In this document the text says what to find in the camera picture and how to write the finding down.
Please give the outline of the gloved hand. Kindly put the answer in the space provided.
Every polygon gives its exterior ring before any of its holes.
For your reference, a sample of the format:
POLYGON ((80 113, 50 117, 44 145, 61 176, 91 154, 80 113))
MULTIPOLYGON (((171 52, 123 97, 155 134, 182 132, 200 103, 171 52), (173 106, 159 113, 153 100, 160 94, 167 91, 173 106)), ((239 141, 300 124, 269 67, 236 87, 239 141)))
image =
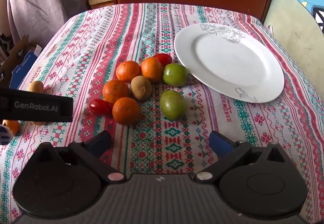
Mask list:
POLYGON ((0 125, 0 145, 8 145, 13 139, 13 133, 11 130, 4 125, 0 125))

